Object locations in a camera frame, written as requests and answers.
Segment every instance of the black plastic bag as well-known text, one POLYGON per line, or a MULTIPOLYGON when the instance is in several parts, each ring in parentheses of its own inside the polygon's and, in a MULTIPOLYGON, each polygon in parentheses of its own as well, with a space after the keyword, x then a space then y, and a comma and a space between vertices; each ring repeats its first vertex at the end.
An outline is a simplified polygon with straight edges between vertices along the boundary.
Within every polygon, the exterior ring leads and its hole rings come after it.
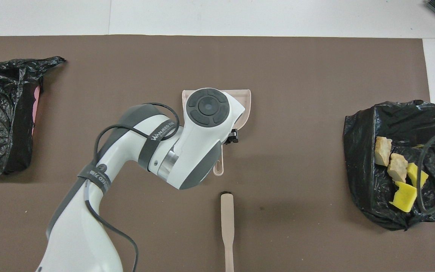
POLYGON ((0 175, 29 166, 35 89, 41 93, 43 75, 62 62, 62 57, 0 62, 0 175))
MULTIPOLYGON (((434 125, 435 105, 422 100, 384 102, 345 117, 343 142, 352 200, 372 222, 389 230, 407 230, 422 221, 435 222, 435 213, 422 214, 417 203, 410 212, 391 205, 389 201, 397 188, 387 174, 387 167, 373 161, 376 136, 383 136, 392 139, 393 153, 417 164, 421 149, 406 143, 415 137, 416 129, 434 125)), ((428 209, 435 205, 435 147, 428 150, 423 171, 429 174, 422 189, 428 209)))

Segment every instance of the brown paper surface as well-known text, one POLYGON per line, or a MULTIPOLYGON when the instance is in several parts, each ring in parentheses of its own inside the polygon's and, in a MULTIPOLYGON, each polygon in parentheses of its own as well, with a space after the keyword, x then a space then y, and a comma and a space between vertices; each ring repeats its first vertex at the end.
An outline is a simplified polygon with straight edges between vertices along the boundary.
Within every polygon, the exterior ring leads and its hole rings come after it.
MULTIPOLYGON (((225 171, 178 191, 128 162, 100 206, 140 249, 138 271, 224 271, 219 195, 235 206, 236 271, 435 270, 435 223, 388 231, 349 193, 345 115, 429 100, 421 40, 294 37, 0 37, 0 61, 65 57, 45 77, 31 166, 0 178, 0 271, 36 270, 46 226, 95 137, 132 105, 182 117, 181 91, 252 92, 225 171)), ((124 271, 133 250, 109 234, 124 271)))

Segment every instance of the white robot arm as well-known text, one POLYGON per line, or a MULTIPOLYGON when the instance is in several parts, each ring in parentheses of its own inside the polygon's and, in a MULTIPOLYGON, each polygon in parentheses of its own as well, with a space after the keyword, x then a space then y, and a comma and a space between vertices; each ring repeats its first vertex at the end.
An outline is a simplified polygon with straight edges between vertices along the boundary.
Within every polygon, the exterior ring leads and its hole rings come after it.
POLYGON ((37 272, 121 272, 122 264, 98 214, 100 200, 126 161, 133 160, 177 189, 199 184, 244 112, 231 95, 214 88, 196 90, 184 108, 184 127, 151 104, 131 107, 91 164, 78 175, 47 229, 48 246, 37 272))

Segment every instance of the white table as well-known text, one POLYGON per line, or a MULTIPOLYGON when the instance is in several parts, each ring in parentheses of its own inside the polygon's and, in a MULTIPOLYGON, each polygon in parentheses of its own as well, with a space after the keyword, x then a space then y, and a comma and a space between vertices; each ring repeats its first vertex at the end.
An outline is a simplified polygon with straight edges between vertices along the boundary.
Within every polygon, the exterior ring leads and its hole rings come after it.
POLYGON ((423 0, 0 0, 0 36, 422 38, 435 103, 435 14, 423 0))

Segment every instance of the yellow sponge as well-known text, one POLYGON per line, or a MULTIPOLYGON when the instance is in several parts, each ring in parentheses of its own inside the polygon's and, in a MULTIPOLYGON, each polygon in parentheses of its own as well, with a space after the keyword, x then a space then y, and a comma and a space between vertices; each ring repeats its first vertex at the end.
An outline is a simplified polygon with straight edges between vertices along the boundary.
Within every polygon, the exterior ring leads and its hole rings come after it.
POLYGON ((394 200, 389 203, 404 212, 410 212, 417 197, 417 189, 400 181, 395 181, 395 185, 399 189, 395 192, 394 200))
MULTIPOLYGON (((412 181, 412 185, 417 188, 417 165, 415 163, 411 162, 407 165, 407 175, 412 181)), ((421 188, 426 183, 428 177, 429 175, 426 172, 421 171, 421 188)))

